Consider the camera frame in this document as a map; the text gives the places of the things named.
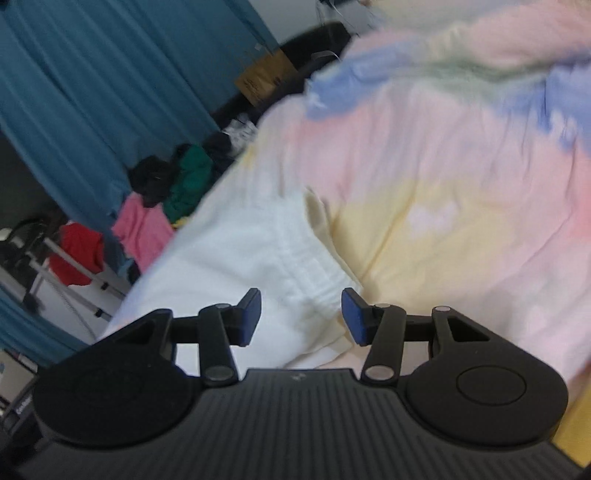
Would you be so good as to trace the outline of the white zip hoodie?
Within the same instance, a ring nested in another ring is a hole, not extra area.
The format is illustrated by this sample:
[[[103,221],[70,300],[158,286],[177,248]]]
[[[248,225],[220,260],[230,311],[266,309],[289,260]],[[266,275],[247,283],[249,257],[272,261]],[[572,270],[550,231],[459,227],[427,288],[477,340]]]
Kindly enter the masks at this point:
[[[314,369],[349,351],[342,290],[359,288],[329,235],[325,205],[314,193],[224,206],[198,213],[140,276],[105,332],[155,309],[193,316],[235,304],[259,289],[262,314],[249,346],[232,350],[240,374],[250,368]]]

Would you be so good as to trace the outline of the pink garment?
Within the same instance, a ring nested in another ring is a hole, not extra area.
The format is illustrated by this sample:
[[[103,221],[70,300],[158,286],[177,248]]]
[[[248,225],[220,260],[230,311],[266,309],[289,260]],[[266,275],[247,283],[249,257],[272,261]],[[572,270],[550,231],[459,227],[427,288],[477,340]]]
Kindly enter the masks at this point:
[[[125,199],[111,231],[141,273],[161,255],[174,236],[161,205],[145,207],[137,193]]]

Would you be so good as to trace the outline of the green garment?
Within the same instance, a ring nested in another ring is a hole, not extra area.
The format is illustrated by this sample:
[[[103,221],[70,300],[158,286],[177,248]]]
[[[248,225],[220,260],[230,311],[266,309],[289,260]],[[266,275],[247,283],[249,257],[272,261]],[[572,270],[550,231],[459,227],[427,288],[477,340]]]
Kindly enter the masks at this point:
[[[176,148],[171,166],[174,181],[162,202],[164,215],[171,224],[187,217],[211,186],[213,161],[200,145],[183,144]]]

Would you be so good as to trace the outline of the red garment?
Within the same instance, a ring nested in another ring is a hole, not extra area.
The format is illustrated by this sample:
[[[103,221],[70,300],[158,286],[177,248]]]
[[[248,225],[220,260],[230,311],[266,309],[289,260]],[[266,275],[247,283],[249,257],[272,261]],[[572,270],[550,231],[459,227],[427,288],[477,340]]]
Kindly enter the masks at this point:
[[[103,271],[103,235],[79,223],[69,223],[60,227],[57,245],[82,267],[92,274]],[[49,256],[49,268],[66,286],[86,286],[91,279],[81,273],[57,253]]]

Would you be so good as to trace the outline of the black garment pile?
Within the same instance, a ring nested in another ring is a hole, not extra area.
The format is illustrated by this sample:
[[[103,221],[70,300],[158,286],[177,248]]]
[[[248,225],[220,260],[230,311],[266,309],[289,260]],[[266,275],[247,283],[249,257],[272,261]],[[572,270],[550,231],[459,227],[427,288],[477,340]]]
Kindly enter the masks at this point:
[[[156,156],[140,160],[127,171],[131,189],[137,193],[145,208],[153,208],[163,202],[180,172],[177,160],[165,161]]]

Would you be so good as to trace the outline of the white garment steamer stand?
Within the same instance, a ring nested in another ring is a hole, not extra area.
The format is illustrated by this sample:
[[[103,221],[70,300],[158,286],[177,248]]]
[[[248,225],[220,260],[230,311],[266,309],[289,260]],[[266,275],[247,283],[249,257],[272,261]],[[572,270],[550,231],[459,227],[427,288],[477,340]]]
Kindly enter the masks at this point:
[[[121,301],[123,288],[107,274],[103,236],[79,223],[55,226],[42,215],[26,218],[1,230],[1,286],[27,311],[42,311],[38,296],[48,287],[74,316],[80,310],[108,321],[111,314],[80,290],[93,287]]]

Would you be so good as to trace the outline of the white patterned clothing item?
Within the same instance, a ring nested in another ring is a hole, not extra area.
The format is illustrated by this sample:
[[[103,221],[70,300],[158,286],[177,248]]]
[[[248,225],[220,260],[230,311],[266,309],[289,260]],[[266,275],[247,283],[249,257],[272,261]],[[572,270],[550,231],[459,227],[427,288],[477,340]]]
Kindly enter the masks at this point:
[[[249,119],[245,121],[233,119],[222,132],[228,136],[232,152],[237,154],[245,150],[254,137],[256,137],[257,127]]]

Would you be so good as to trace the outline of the left blue curtain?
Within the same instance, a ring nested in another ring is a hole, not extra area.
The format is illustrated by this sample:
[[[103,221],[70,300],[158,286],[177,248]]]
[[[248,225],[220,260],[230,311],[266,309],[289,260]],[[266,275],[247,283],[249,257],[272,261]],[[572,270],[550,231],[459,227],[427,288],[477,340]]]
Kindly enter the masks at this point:
[[[0,314],[1,348],[23,354],[43,368],[87,347],[46,319],[25,311],[4,288],[0,293]]]

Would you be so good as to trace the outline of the blue curtain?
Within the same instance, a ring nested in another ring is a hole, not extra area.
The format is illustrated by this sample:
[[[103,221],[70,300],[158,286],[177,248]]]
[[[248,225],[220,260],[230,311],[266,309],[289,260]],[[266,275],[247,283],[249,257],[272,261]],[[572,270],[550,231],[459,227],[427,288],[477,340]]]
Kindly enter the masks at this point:
[[[4,288],[0,293],[0,314],[1,348],[23,354],[43,368],[87,347],[46,319],[25,311]]]
[[[213,133],[276,45],[246,1],[5,1],[1,130],[71,219],[105,232],[128,170]]]

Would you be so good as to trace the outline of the pastel tie-dye bed sheet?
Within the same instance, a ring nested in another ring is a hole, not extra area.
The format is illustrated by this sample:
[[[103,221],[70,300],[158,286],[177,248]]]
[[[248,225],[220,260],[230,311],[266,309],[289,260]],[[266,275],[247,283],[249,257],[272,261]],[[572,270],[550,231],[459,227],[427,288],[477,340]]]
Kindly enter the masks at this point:
[[[273,107],[211,194],[256,254],[290,238],[291,194],[366,297],[449,304],[541,357],[574,391],[557,435],[590,459],[590,5],[534,1],[353,43]]]

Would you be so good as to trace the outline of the dark window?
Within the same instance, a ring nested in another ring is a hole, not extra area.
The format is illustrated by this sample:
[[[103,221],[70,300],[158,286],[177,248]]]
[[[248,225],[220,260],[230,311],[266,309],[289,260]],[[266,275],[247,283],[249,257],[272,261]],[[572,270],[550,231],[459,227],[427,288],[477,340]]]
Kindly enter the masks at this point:
[[[64,223],[67,216],[36,180],[10,140],[1,133],[0,141],[1,227],[43,217]]]

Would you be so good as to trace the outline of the brown paper bag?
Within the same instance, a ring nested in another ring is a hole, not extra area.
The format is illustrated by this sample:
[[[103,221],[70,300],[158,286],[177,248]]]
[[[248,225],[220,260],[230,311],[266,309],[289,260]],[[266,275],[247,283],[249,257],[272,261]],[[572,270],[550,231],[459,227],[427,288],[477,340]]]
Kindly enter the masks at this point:
[[[252,106],[257,106],[270,97],[283,81],[294,77],[297,69],[284,54],[277,49],[269,52],[245,68],[235,79],[238,91]]]

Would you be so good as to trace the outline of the right blue curtain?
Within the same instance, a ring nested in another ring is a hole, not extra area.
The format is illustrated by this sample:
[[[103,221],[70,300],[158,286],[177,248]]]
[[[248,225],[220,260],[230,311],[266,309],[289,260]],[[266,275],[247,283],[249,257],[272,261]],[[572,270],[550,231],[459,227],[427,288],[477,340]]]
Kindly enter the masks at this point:
[[[1,130],[71,219],[105,232],[128,170],[213,133],[276,45],[246,1],[5,1]]]

